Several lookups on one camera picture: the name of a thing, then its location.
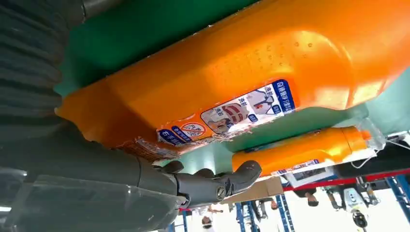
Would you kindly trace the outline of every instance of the orange bottle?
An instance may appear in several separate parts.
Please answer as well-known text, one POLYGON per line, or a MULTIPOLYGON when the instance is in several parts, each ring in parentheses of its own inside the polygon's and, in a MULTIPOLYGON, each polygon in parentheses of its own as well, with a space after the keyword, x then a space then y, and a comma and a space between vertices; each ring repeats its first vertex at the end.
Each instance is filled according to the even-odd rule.
POLYGON ((410 64, 410 1, 263 0, 68 96, 89 140, 173 158, 307 107, 347 109, 410 64))
POLYGON ((236 170, 245 161, 254 160, 261 165, 262 176, 281 175, 327 159, 341 163, 355 151, 380 150, 384 145, 381 132, 366 119, 358 127, 326 128, 235 153, 232 164, 236 170))

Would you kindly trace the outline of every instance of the printed label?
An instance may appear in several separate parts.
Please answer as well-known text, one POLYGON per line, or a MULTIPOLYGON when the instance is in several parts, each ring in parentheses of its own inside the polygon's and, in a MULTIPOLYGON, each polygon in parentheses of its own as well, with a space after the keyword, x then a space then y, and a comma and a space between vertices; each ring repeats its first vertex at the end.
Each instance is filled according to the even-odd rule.
POLYGON ((291 172, 293 172, 294 170, 297 170, 297 169, 300 169, 300 168, 304 168, 304 167, 308 167, 308 166, 311 166, 311 165, 315 165, 315 164, 318 164, 318 163, 320 163, 320 162, 319 162, 317 159, 315 159, 315 160, 310 160, 310 161, 308 161, 308 162, 295 165, 295 166, 293 166, 293 167, 291 167, 291 168, 282 169, 282 170, 278 170, 278 171, 272 172, 272 175, 278 176, 278 175, 283 175, 283 174, 286 174, 286 173, 291 173, 291 172))
POLYGON ((172 131, 168 129, 160 130, 159 135, 163 140, 165 140, 166 142, 174 146, 182 146, 185 143, 178 136, 176 136, 172 131))
POLYGON ((154 162, 163 159, 175 159, 178 153, 165 148, 160 148, 155 144, 151 144, 144 139, 135 141, 127 141, 119 147, 126 153, 133 154, 138 157, 143 157, 148 162, 154 162))
POLYGON ((192 139, 187 136, 179 127, 177 126, 173 126, 171 128, 177 135, 179 135, 183 140, 187 141, 187 142, 192 142, 192 139))
POLYGON ((203 112, 201 119, 215 133, 228 134, 270 122, 294 110, 288 82, 278 80, 203 112))
POLYGON ((205 133, 205 127, 196 122, 186 123, 181 128, 182 132, 184 132, 190 138, 195 138, 203 135, 205 133))

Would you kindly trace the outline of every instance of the red stripe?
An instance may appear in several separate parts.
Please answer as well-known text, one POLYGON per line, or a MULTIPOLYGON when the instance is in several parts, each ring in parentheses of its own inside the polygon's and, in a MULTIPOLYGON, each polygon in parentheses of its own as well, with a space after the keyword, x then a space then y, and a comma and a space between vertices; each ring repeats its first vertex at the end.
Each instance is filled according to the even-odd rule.
MULTIPOLYGON (((395 175, 402 175, 410 173, 410 169, 405 169, 401 171, 389 172, 389 173, 380 173, 380 174, 373 174, 366 176, 366 180, 371 182, 377 179, 383 179, 389 176, 395 175)), ((356 178, 349 178, 349 179, 336 179, 336 180, 329 180, 329 181, 321 181, 321 182, 314 182, 309 183, 306 185, 302 185, 297 188, 293 188, 292 186, 284 187, 283 191, 292 191, 292 190, 299 190, 299 189, 313 189, 316 187, 324 187, 324 186, 333 186, 333 185, 345 185, 345 184, 353 184, 356 183, 356 178)))
POLYGON ((233 105, 230 105, 229 108, 233 109, 235 112, 239 113, 239 109, 234 107, 233 105))

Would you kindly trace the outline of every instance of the metal bolt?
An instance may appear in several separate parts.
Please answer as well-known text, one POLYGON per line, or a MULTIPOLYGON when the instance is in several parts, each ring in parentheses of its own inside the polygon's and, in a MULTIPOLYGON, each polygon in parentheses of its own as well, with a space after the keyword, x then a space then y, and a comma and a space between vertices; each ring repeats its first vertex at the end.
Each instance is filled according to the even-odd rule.
POLYGON ((217 196, 218 196, 218 199, 224 199, 225 198, 225 195, 226 195, 226 193, 225 193, 225 187, 224 186, 219 186, 218 187, 218 189, 217 189, 217 196))

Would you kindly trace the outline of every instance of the bottle label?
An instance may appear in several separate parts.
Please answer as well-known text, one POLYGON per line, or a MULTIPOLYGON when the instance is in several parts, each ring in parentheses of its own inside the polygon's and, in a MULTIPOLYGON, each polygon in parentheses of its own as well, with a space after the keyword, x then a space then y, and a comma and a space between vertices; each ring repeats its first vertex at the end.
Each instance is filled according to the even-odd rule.
POLYGON ((205 112, 163 125, 157 130, 158 142, 184 147, 223 141, 294 111, 289 84, 280 79, 205 112))
POLYGON ((295 111, 289 84, 277 80, 201 114, 216 134, 229 134, 270 122, 295 111))

